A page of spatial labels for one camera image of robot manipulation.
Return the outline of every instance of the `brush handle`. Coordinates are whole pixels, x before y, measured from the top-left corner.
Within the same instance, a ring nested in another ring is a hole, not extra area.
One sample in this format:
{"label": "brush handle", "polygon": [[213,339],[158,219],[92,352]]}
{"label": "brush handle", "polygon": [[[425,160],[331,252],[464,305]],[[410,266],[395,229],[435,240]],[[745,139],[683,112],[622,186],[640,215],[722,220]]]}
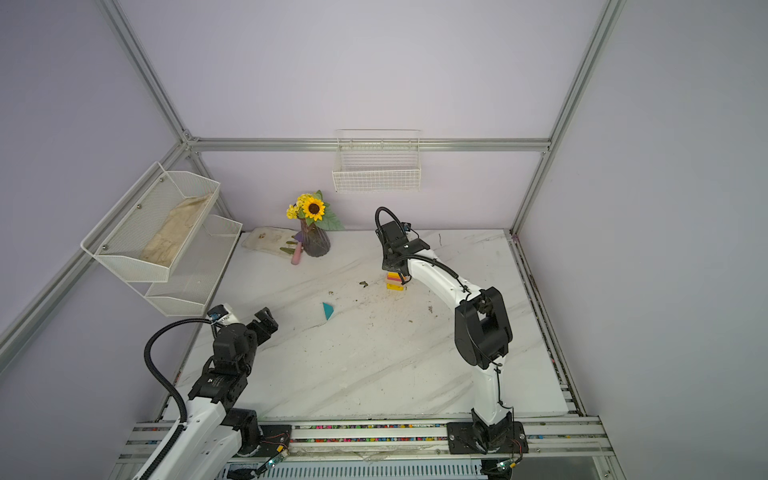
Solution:
{"label": "brush handle", "polygon": [[291,265],[298,265],[301,261],[301,242],[296,244],[296,251],[293,252],[293,258],[290,259]]}

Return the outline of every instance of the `white wire basket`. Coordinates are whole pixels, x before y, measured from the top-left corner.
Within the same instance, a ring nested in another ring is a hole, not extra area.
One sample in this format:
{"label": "white wire basket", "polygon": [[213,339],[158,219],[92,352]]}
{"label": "white wire basket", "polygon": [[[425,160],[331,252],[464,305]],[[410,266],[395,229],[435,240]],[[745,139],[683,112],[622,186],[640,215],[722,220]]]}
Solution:
{"label": "white wire basket", "polygon": [[[126,283],[169,281],[219,196],[220,184],[215,180],[186,171],[166,171],[159,164],[151,170],[158,168],[157,179],[95,251],[85,246],[86,240],[81,243],[85,251]],[[171,209],[186,198],[207,195],[210,197],[200,208],[170,265],[141,259],[144,248],[163,226]]]}
{"label": "white wire basket", "polygon": [[167,282],[144,298],[165,316],[202,316],[237,244],[243,224],[210,214]]}
{"label": "white wire basket", "polygon": [[418,190],[418,130],[342,130],[333,167],[337,192]]}

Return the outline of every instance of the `marble tabletop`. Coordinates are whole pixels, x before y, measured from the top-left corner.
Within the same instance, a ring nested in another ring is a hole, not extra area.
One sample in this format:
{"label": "marble tabletop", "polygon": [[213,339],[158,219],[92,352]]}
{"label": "marble tabletop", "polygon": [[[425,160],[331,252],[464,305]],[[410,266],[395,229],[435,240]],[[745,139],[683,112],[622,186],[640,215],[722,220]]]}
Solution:
{"label": "marble tabletop", "polygon": [[[538,324],[502,230],[421,232],[441,261],[503,295],[513,340],[502,375],[517,417],[568,412]],[[370,231],[329,232],[320,258],[290,259],[242,248],[240,238],[211,305],[229,303],[241,320],[268,306],[280,329],[259,346],[236,406],[260,420],[466,418],[472,368],[453,343],[453,317],[417,280],[386,289],[382,252]],[[326,320],[323,302],[334,307]],[[189,393],[212,354],[202,328],[177,381]],[[164,418],[178,411],[169,402]]]}

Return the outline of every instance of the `robotic arm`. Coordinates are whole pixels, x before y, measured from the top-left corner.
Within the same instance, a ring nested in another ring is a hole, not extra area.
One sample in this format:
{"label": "robotic arm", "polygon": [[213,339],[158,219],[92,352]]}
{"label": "robotic arm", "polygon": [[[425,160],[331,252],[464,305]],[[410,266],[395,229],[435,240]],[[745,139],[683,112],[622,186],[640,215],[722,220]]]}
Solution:
{"label": "robotic arm", "polygon": [[[384,211],[392,221],[382,225]],[[376,235],[382,244],[382,269],[410,276],[424,283],[450,308],[454,309],[455,345],[459,354],[474,366],[475,402],[472,409],[472,440],[481,453],[508,448],[510,438],[521,432],[500,393],[500,375],[512,340],[504,299],[496,288],[481,289],[440,262],[429,245],[420,238],[410,240],[409,223],[400,220],[386,207],[376,211]],[[527,445],[520,443],[522,453]]]}
{"label": "robotic arm", "polygon": [[[136,474],[140,480],[210,480],[216,477],[234,455],[250,456],[257,449],[270,460],[261,468],[266,471],[285,456],[284,446],[268,442],[260,448],[266,427],[260,427],[256,412],[233,408],[245,389],[253,368],[253,358],[259,345],[277,331],[277,323],[269,309],[256,314],[257,319],[244,325],[225,305],[208,312],[211,320],[186,319],[171,323],[157,332],[144,349],[147,367],[171,393],[179,407],[179,419],[155,449],[144,467]],[[208,359],[202,375],[194,383],[185,402],[179,392],[154,367],[150,351],[154,341],[170,328],[185,323],[210,323],[214,332],[214,354]],[[288,444],[289,425],[270,425],[269,436],[275,430],[284,434]],[[254,475],[243,475],[253,478]]]}
{"label": "robotic arm", "polygon": [[[382,211],[392,221],[381,225]],[[502,295],[496,288],[481,289],[459,276],[440,262],[424,240],[410,240],[409,230],[410,224],[401,223],[389,209],[380,207],[376,211],[382,268],[400,274],[403,279],[409,276],[420,280],[454,309],[456,349],[474,366],[472,422],[448,424],[449,450],[456,454],[518,453],[521,458],[528,451],[522,424],[515,422],[500,393],[500,375],[512,340]],[[233,407],[247,385],[257,347],[277,331],[277,323],[267,308],[259,311],[257,319],[248,325],[240,323],[230,311],[226,305],[215,306],[208,312],[210,320],[179,320],[163,327],[147,342],[147,367],[173,396],[180,417],[137,473],[136,480],[209,480],[236,454],[251,456],[258,451],[259,456],[269,458],[255,472],[236,470],[229,474],[230,478],[245,480],[264,473],[287,456],[285,445],[290,440],[290,425],[259,426],[256,412]],[[162,333],[192,322],[211,325],[214,354],[185,402],[154,366],[150,352]],[[265,438],[280,441],[264,442]],[[511,459],[488,462],[485,473],[494,480],[508,480],[509,470],[515,464]]]}

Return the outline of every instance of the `yellow flower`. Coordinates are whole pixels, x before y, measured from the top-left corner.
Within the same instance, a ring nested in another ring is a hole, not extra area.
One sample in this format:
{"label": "yellow flower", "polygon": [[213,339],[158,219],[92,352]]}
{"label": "yellow flower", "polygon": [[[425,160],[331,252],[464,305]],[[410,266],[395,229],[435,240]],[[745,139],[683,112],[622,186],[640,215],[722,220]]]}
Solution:
{"label": "yellow flower", "polygon": [[299,196],[299,198],[296,199],[296,206],[298,208],[303,208],[306,201],[309,200],[310,198],[313,198],[312,195],[310,194],[304,194]]}
{"label": "yellow flower", "polygon": [[304,202],[303,209],[304,213],[316,222],[321,221],[326,213],[326,205],[322,200],[315,197],[310,197],[309,200]]}
{"label": "yellow flower", "polygon": [[298,216],[299,216],[299,208],[296,205],[289,205],[288,211],[286,212],[286,217],[293,220],[295,218],[298,218]]}

